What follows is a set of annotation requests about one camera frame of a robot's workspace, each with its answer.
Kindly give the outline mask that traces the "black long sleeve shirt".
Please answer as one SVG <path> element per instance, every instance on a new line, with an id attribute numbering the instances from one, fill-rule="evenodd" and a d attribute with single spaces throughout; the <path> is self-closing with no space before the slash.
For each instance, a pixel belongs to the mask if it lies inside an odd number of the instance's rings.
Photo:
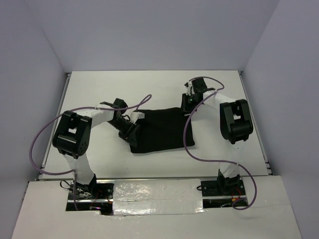
<path id="1" fill-rule="evenodd" d="M 183 138 L 188 116 L 182 114 L 181 108 L 136 110 L 134 112 L 143 112 L 145 118 L 136 122 L 140 125 L 138 146 L 131 146 L 131 153 L 143 154 L 180 149 L 184 147 L 184 141 L 188 147 L 195 145 L 191 124 L 188 125 L 186 136 Z"/>

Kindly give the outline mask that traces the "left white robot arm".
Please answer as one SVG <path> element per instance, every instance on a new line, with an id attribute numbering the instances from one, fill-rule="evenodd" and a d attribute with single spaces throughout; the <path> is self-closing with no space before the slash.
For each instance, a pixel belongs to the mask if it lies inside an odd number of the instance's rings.
<path id="1" fill-rule="evenodd" d="M 101 102 L 96 108 L 78 114 L 72 111 L 62 114 L 52 144 L 75 170 L 76 190 L 85 198 L 93 198 L 98 192 L 96 175 L 86 154 L 92 128 L 107 122 L 119 131 L 119 138 L 130 146 L 138 146 L 140 126 L 137 121 L 144 119 L 145 114 L 132 112 L 127 117 L 124 115 L 127 107 L 124 100 L 116 98 L 113 103 Z"/>

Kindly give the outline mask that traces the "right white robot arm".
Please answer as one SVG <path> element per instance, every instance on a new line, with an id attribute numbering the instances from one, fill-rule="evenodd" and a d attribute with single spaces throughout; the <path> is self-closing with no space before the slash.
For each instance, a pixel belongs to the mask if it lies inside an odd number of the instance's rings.
<path id="1" fill-rule="evenodd" d="M 227 153 L 225 159 L 215 160 L 219 166 L 217 179 L 202 182 L 197 189 L 203 196 L 231 195 L 235 192 L 241 195 L 239 155 L 254 129 L 249 105 L 245 99 L 236 100 L 220 93 L 224 89 L 223 84 L 219 89 L 207 87 L 205 79 L 196 77 L 184 84 L 186 93 L 182 94 L 181 109 L 190 117 L 199 104 L 217 110 Z"/>

